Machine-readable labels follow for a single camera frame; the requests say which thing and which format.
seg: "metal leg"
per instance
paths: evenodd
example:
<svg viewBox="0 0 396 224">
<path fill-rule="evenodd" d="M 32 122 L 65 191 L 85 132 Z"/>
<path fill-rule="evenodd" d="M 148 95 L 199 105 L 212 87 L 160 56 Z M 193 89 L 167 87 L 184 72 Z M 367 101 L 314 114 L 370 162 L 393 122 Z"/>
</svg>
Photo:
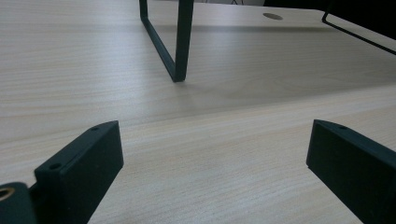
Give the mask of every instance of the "metal leg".
<svg viewBox="0 0 396 224">
<path fill-rule="evenodd" d="M 161 41 L 155 28 L 149 21 L 148 2 L 147 0 L 139 0 L 140 19 L 146 27 L 148 35 L 152 43 L 158 51 L 163 64 L 174 82 L 184 81 L 186 79 L 187 64 L 189 60 L 189 49 L 191 39 L 191 24 L 194 0 L 183 0 L 178 3 L 178 19 L 177 19 L 177 43 L 176 58 L 173 61 L 166 46 Z"/>
<path fill-rule="evenodd" d="M 323 23 L 328 24 L 328 25 L 330 25 L 331 27 L 333 27 L 333 28 L 335 28 L 335 29 L 337 29 L 337 30 L 339 30 L 339 31 L 342 31 L 342 32 L 344 32 L 344 33 L 346 33 L 346 34 L 352 35 L 352 36 L 354 36 L 354 37 L 356 37 L 356 38 L 358 38 L 358 39 L 360 39 L 360 40 L 362 40 L 362 41 L 364 41 L 364 42 L 366 42 L 366 43 L 369 43 L 369 44 L 374 45 L 374 46 L 376 46 L 376 47 L 378 47 L 378 48 L 380 48 L 380 49 L 382 49 L 382 50 L 385 50 L 385 51 L 387 51 L 387 52 L 389 52 L 389 53 L 391 53 L 391 54 L 395 54 L 395 55 L 396 55 L 396 51 L 395 51 L 395 50 L 388 49 L 387 47 L 384 47 L 384 46 L 382 46 L 382 45 L 380 45 L 380 44 L 377 44 L 377 43 L 375 43 L 375 42 L 373 42 L 373 41 L 371 41 L 371 40 L 369 40 L 369 39 L 366 39 L 366 38 L 364 38 L 363 36 L 356 35 L 356 34 L 350 32 L 350 31 L 348 31 L 348 30 L 346 30 L 346 29 L 344 29 L 344 28 L 341 28 L 341 27 L 339 27 L 339 26 L 337 26 L 337 25 L 334 25 L 334 24 L 328 22 L 326 19 L 327 19 L 327 16 L 329 15 L 329 13 L 330 13 L 330 10 L 332 10 L 332 7 L 334 6 L 334 3 L 335 3 L 335 0 L 331 1 L 330 4 L 329 4 L 329 6 L 327 7 L 327 10 L 326 10 L 326 12 L 324 13 L 324 15 L 323 15 L 323 17 L 322 17 Z"/>
</svg>

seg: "black metal bar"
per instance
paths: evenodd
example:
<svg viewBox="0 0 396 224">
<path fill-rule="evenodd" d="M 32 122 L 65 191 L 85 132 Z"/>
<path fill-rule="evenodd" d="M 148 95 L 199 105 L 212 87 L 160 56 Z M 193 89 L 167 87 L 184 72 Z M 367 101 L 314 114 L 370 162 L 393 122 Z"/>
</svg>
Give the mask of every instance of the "black metal bar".
<svg viewBox="0 0 396 224">
<path fill-rule="evenodd" d="M 175 80 L 175 63 L 172 59 L 172 56 L 169 54 L 166 46 L 161 41 L 161 38 L 158 36 L 157 32 L 155 31 L 154 27 L 152 26 L 149 18 L 142 19 L 143 24 L 148 31 L 148 35 L 151 38 L 152 43 L 154 44 L 155 49 L 157 50 L 158 54 L 160 55 L 161 59 L 163 60 L 163 64 L 168 70 L 169 76 L 172 78 L 173 81 Z"/>
<path fill-rule="evenodd" d="M 363 223 L 396 223 L 396 152 L 315 120 L 306 164 Z"/>
<path fill-rule="evenodd" d="M 380 49 L 385 50 L 385 51 L 387 51 L 387 52 L 389 52 L 389 53 L 391 53 L 391 54 L 396 55 L 396 51 L 393 50 L 393 49 L 389 49 L 389 48 L 387 48 L 387 47 L 384 47 L 384 46 L 382 46 L 382 45 L 380 45 L 380 44 L 375 43 L 374 41 L 371 41 L 371 40 L 369 40 L 369 39 L 367 39 L 367 38 L 364 38 L 364 37 L 361 36 L 361 35 L 356 35 L 356 34 L 350 32 L 350 31 L 348 31 L 348 30 L 346 30 L 346 29 L 344 29 L 344 28 L 341 28 L 341 27 L 339 27 L 339 26 L 337 26 L 337 25 L 335 25 L 335 24 L 332 24 L 332 23 L 330 23 L 329 21 L 327 21 L 327 20 L 326 20 L 326 19 L 327 19 L 327 16 L 329 15 L 330 11 L 332 10 L 332 7 L 334 6 L 334 4 L 335 4 L 335 0 L 331 1 L 330 4 L 329 4 L 329 6 L 327 7 L 327 9 L 326 9 L 326 11 L 325 11 L 325 13 L 324 13 L 324 15 L 323 15 L 323 17 L 322 17 L 322 22 L 323 22 L 323 23 L 325 23 L 325 24 L 327 24 L 327 25 L 330 25 L 332 28 L 335 28 L 335 29 L 337 29 L 337 30 L 339 30 L 339 31 L 342 31 L 342 32 L 344 32 L 344 33 L 346 33 L 346 34 L 348 34 L 348 35 L 352 35 L 352 36 L 354 36 L 354 37 L 356 37 L 356 38 L 358 38 L 358 39 L 360 39 L 360 40 L 362 40 L 362 41 L 364 41 L 364 42 L 366 42 L 366 43 L 369 43 L 369 44 L 371 44 L 371 45 L 373 45 L 373 46 L 376 46 L 377 48 L 380 48 Z"/>
<path fill-rule="evenodd" d="M 174 81 L 186 79 L 187 64 L 191 39 L 192 13 L 194 0 L 181 0 L 178 3 L 177 16 L 177 45 L 176 45 L 176 71 Z"/>
<path fill-rule="evenodd" d="M 155 31 L 154 26 L 149 21 L 147 0 L 139 0 L 140 19 L 151 38 L 155 49 L 158 51 L 169 76 L 174 82 L 184 81 L 186 79 L 187 65 L 189 60 L 189 49 L 191 39 L 191 24 L 193 13 L 193 0 L 183 0 L 178 3 L 177 16 L 177 46 L 175 61 L 161 41 L 161 38 Z"/>
</svg>

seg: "black metal stand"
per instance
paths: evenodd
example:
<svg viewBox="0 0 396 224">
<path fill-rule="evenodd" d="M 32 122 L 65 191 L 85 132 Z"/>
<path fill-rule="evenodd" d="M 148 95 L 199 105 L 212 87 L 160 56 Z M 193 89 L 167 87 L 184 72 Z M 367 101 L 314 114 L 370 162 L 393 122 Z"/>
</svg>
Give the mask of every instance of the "black metal stand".
<svg viewBox="0 0 396 224">
<path fill-rule="evenodd" d="M 155 28 L 149 21 L 148 1 L 139 0 L 140 5 L 140 19 L 148 31 L 152 43 L 160 54 L 163 64 L 168 70 L 174 82 L 181 82 L 186 79 L 187 63 L 189 60 L 190 38 L 191 38 L 191 24 L 192 12 L 194 7 L 194 0 L 182 0 L 178 3 L 178 18 L 177 18 L 177 43 L 176 43 L 176 58 L 173 61 L 166 46 L 161 41 Z"/>
<path fill-rule="evenodd" d="M 361 35 L 356 35 L 356 34 L 350 32 L 350 31 L 348 31 L 348 30 L 346 30 L 346 29 L 344 29 L 344 28 L 341 28 L 341 27 L 339 27 L 339 26 L 337 26 L 337 25 L 334 25 L 334 24 L 328 22 L 326 19 L 327 19 L 327 16 L 329 15 L 330 11 L 332 10 L 332 7 L 334 6 L 334 3 L 335 3 L 335 0 L 331 1 L 330 4 L 329 4 L 329 6 L 327 7 L 326 12 L 324 13 L 324 15 L 323 15 L 323 17 L 322 17 L 323 23 L 328 24 L 328 25 L 330 25 L 331 27 L 333 27 L 333 28 L 335 28 L 335 29 L 337 29 L 337 30 L 339 30 L 339 31 L 342 31 L 342 32 L 344 32 L 344 33 L 346 33 L 346 34 L 352 35 L 352 36 L 354 36 L 354 37 L 356 37 L 356 38 L 358 38 L 358 39 L 360 39 L 360 40 L 362 40 L 362 41 L 364 41 L 364 42 L 366 42 L 366 43 L 369 43 L 369 44 L 374 45 L 374 46 L 376 46 L 376 47 L 378 47 L 378 48 L 380 48 L 380 49 L 382 49 L 382 50 L 385 50 L 385 51 L 387 51 L 387 52 L 389 52 L 389 53 L 391 53 L 391 54 L 395 54 L 395 55 L 396 55 L 396 51 L 395 51 L 395 50 L 388 49 L 387 47 L 384 47 L 384 46 L 382 46 L 382 45 L 380 45 L 380 44 L 377 44 L 377 43 L 375 43 L 375 42 L 373 42 L 373 41 L 371 41 L 371 40 L 369 40 L 369 39 L 366 39 L 366 38 L 364 38 L 364 37 L 361 36 Z"/>
</svg>

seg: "wood laminate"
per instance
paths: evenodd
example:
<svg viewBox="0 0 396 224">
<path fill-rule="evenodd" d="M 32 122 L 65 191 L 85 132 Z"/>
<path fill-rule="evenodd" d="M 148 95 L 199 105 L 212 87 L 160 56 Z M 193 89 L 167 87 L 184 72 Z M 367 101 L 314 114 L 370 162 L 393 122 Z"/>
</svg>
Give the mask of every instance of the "wood laminate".
<svg viewBox="0 0 396 224">
<path fill-rule="evenodd" d="M 148 3 L 175 52 L 177 3 Z M 360 223 L 305 165 L 312 122 L 395 149 L 396 58 L 321 15 L 195 4 L 174 84 L 137 1 L 2 0 L 1 183 L 117 119 L 125 165 L 90 223 Z"/>
</svg>

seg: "desk surface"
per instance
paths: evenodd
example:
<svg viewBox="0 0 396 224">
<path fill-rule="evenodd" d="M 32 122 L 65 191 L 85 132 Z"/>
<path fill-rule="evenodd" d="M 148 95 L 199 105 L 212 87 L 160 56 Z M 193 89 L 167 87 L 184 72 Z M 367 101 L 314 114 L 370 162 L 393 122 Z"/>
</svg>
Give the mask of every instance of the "desk surface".
<svg viewBox="0 0 396 224">
<path fill-rule="evenodd" d="M 175 51 L 177 3 L 149 10 Z M 359 223 L 306 168 L 312 121 L 396 148 L 396 57 L 320 17 L 195 4 L 174 84 L 136 1 L 2 1 L 0 182 L 117 119 L 125 165 L 91 223 Z"/>
</svg>

